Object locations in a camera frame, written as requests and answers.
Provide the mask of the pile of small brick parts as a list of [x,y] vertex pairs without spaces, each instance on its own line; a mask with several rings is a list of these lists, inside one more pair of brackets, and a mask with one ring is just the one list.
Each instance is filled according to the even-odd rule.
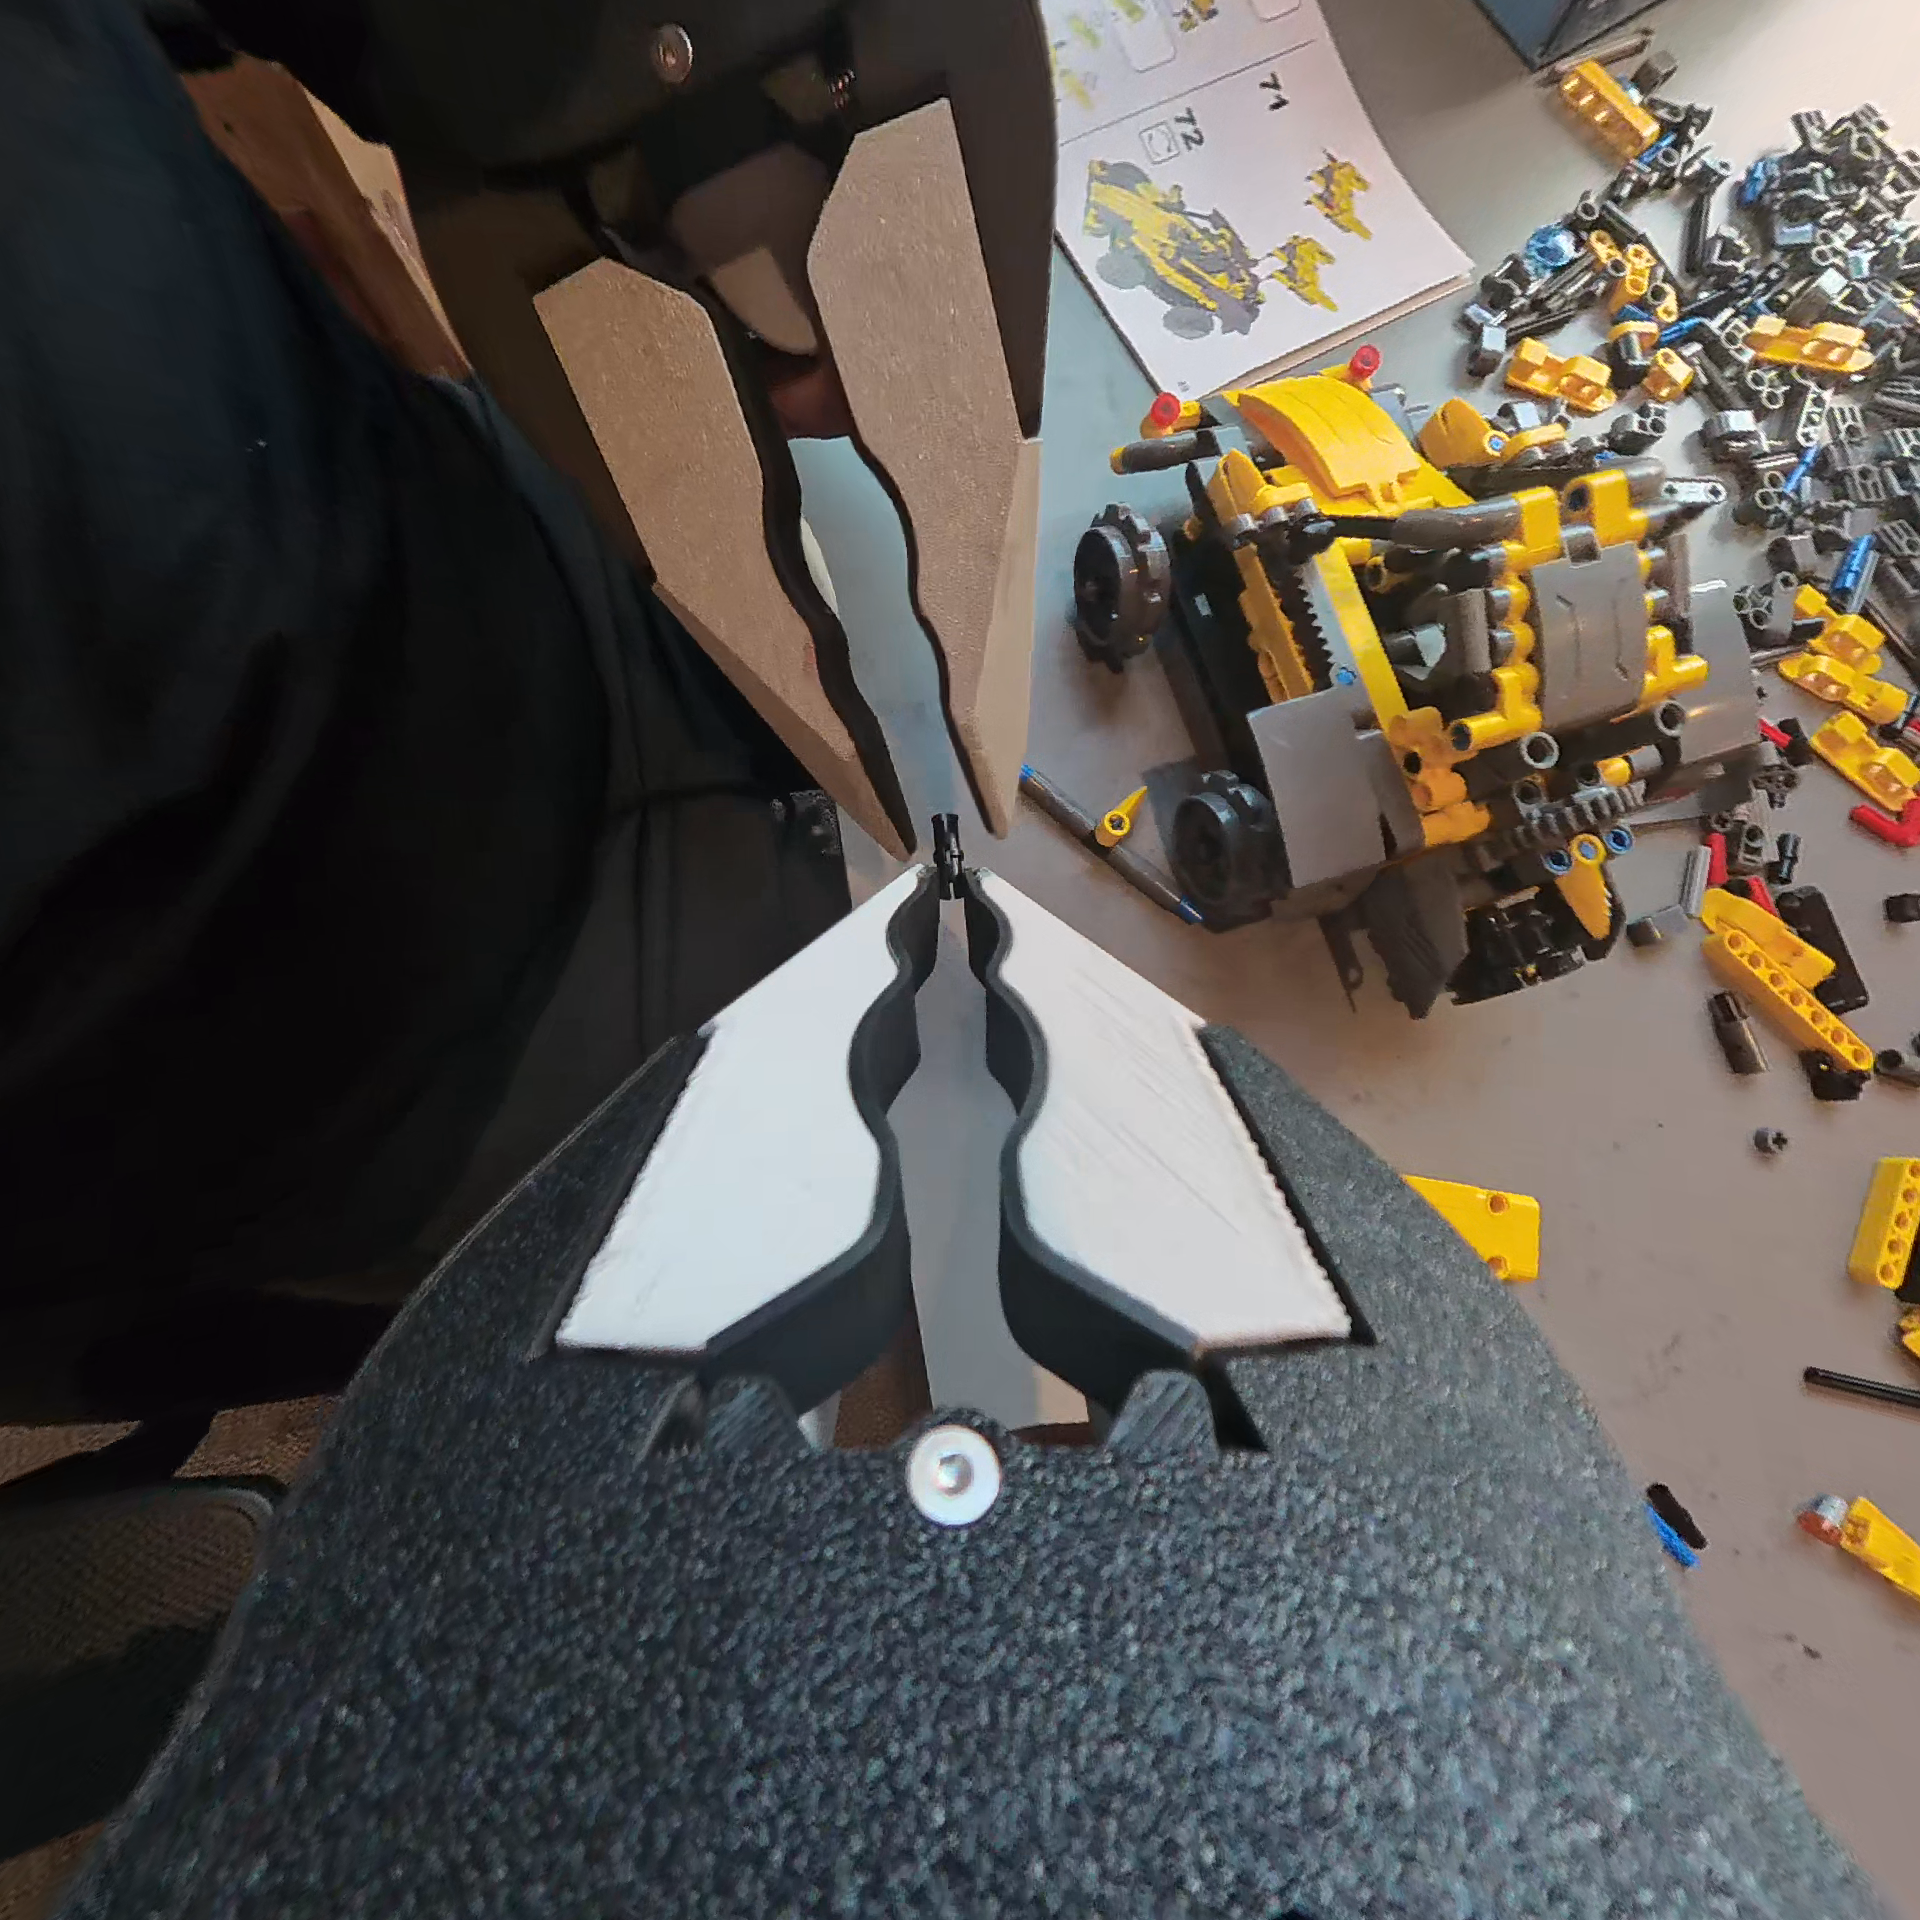
[[1673,62],[1626,51],[1543,73],[1615,164],[1460,311],[1473,488],[1560,481],[1652,452],[1697,400],[1697,452],[1730,486],[1681,476],[1685,517],[1728,505],[1767,537],[1770,576],[1736,595],[1748,654],[1836,708],[1803,745],[1856,791],[1853,823],[1915,845],[1917,157],[1879,107],[1793,117],[1744,168],[1707,105],[1668,93]]

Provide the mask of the yellow grey brick vehicle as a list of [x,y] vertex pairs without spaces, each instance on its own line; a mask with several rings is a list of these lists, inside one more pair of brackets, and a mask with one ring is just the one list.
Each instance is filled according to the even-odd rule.
[[1723,492],[1668,472],[1661,432],[1415,417],[1372,349],[1154,397],[1111,469],[1184,497],[1093,517],[1073,629],[1109,669],[1164,655],[1194,758],[1138,798],[1161,854],[1111,864],[1201,928],[1314,921],[1348,992],[1368,941],[1411,1017],[1609,956],[1640,828],[1763,864],[1793,771],[1736,591],[1690,555]]

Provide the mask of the grey desk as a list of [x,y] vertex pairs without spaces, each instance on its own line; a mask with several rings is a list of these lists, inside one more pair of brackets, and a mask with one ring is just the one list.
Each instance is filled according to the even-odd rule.
[[[1664,5],[1652,30],[1713,142],[1753,159],[1793,111],[1876,105],[1915,149],[1915,5]],[[1475,5],[1329,5],[1351,77],[1403,175],[1485,270],[1600,172],[1548,86]],[[1101,505],[1164,511],[1176,476],[1117,481],[1147,381],[1083,281],[1055,257],[1041,518],[1041,623],[1029,758],[1085,807],[1188,755],[1160,660],[1083,662],[1063,616],[1073,548]],[[928,660],[875,654],[905,619],[892,515],[857,456],[802,445],[815,529],[921,816],[967,814],[944,768]],[[1851,788],[1810,768],[1785,808],[1797,877],[1825,889],[1871,1004],[1864,1032],[1915,1032],[1915,854],[1850,823]],[[1709,1539],[1664,1563],[1763,1735],[1900,1916],[1915,1916],[1915,1601],[1795,1525],[1801,1502],[1871,1496],[1915,1535],[1915,1413],[1818,1395],[1803,1367],[1915,1379],[1898,1304],[1845,1257],[1881,1156],[1915,1153],[1915,1093],[1818,1101],[1767,1039],[1770,1070],[1730,1073],[1697,940],[1618,950],[1539,992],[1411,1022],[1368,961],[1348,1004],[1313,923],[1186,928],[1024,816],[996,867],[1168,995],[1236,1025],[1394,1168],[1543,1203],[1543,1275],[1509,1289],[1549,1337],[1631,1463]],[[994,1185],[1010,1110],[978,1045],[965,934],[954,928],[921,1017],[923,1068],[896,1103],[933,1398],[1015,1424],[1082,1401],[1009,1337],[993,1279]],[[1793,1139],[1763,1159],[1752,1135]]]

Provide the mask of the yellow rectangular brick panel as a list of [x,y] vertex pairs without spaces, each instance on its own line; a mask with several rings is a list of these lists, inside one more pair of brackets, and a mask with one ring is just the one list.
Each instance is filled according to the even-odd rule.
[[1407,1174],[1407,1185],[1475,1248],[1501,1283],[1536,1283],[1543,1260],[1543,1206],[1522,1190]]

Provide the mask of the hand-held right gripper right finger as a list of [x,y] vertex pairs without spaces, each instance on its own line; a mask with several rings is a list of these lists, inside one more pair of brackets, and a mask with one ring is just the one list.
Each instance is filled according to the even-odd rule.
[[1000,1160],[1000,1302],[1075,1388],[1348,1341],[1353,1311],[1204,1020],[989,870],[965,877]]

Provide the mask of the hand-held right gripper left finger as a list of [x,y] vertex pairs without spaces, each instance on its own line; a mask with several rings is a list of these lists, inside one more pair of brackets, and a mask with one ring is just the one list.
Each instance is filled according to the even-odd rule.
[[933,868],[888,883],[700,1031],[556,1341],[692,1373],[863,1373],[913,1304],[890,1108],[920,1068]]

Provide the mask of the yellow five-hole beam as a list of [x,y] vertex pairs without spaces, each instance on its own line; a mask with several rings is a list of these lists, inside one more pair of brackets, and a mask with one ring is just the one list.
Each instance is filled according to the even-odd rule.
[[1906,1289],[1917,1237],[1917,1159],[1879,1159],[1845,1260],[1848,1277],[1888,1292]]

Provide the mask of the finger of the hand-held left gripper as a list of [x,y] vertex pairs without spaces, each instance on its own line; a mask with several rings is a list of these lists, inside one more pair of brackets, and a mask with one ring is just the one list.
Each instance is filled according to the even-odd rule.
[[1043,444],[1018,413],[946,99],[859,129],[808,241],[855,445],[896,502],[907,596],[981,823],[1019,808]]
[[890,743],[810,563],[797,470],[737,384],[737,328],[612,257],[549,286],[536,311],[660,600],[839,808],[913,857]]

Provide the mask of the long yellow brick beam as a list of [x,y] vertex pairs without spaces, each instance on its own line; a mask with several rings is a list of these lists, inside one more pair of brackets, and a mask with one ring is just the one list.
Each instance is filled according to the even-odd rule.
[[1701,926],[1701,950],[1722,988],[1743,995],[1795,1052],[1818,1052],[1837,1070],[1874,1073],[1874,1052],[1816,995],[1833,971],[1827,953],[1778,913],[1722,887],[1704,896]]

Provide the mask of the grey axle blue tips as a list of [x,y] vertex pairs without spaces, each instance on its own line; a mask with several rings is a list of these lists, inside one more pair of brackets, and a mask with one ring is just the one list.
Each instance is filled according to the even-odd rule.
[[1043,771],[1034,765],[1024,765],[1019,775],[1019,796],[1034,808],[1045,814],[1055,820],[1071,839],[1091,853],[1109,872],[1115,872],[1129,889],[1135,889],[1140,899],[1151,901],[1160,909],[1168,912],[1173,919],[1186,926],[1204,926],[1202,909],[1192,903],[1178,885],[1161,872],[1146,854],[1131,848],[1131,836],[1128,844],[1113,853],[1097,848],[1093,823],[1099,814],[1093,814],[1085,807],[1080,807],[1066,791],[1043,775]]

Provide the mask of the white instruction booklet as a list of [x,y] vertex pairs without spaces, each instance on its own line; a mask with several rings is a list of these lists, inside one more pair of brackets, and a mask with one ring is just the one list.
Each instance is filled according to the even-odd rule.
[[1055,232],[1140,371],[1202,400],[1458,294],[1313,3],[1043,3]]

